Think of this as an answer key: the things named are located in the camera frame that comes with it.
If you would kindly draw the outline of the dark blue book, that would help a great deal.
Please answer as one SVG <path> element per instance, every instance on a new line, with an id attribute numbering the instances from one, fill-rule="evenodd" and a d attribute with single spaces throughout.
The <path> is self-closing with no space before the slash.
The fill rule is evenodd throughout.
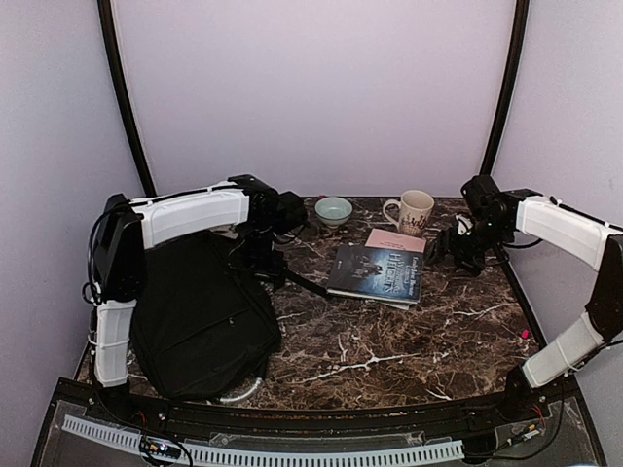
<path id="1" fill-rule="evenodd" d="M 421 299 L 423 253 L 342 245 L 330 271 L 334 295 L 416 305 Z"/>

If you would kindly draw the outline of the black student bag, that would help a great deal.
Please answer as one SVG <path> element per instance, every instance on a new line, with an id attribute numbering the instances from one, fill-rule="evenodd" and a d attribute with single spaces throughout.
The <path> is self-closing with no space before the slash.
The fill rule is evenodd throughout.
<path id="1" fill-rule="evenodd" d="M 130 343 L 144 376 L 163 397 L 219 396 L 260 370 L 281 331 L 264 286 L 231 269 L 232 240 L 192 234 L 146 254 Z"/>

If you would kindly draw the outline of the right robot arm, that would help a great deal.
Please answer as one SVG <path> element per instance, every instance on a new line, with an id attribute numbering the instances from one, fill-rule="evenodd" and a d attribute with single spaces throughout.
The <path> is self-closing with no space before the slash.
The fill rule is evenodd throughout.
<path id="1" fill-rule="evenodd" d="M 580 369 L 621 335 L 622 230 L 529 189 L 462 192 L 468 211 L 429 242 L 428 263 L 450 258 L 477 275 L 487 251 L 509 245 L 516 235 L 543 243 L 526 259 L 513 259 L 548 339 L 521 365 L 523 384 L 497 399 L 497 414 L 516 422 L 534 405 L 531 389 Z"/>

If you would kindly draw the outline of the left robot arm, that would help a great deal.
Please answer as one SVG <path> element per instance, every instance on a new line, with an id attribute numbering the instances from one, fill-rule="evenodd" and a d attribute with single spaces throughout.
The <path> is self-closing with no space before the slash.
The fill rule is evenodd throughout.
<path id="1" fill-rule="evenodd" d="M 251 175 L 155 198 L 110 197 L 89 245 L 98 405 L 117 424 L 137 416 L 133 352 L 170 399 L 218 394 L 260 367 L 280 331 L 264 283 L 281 285 L 276 249 L 308 220 L 300 197 Z"/>

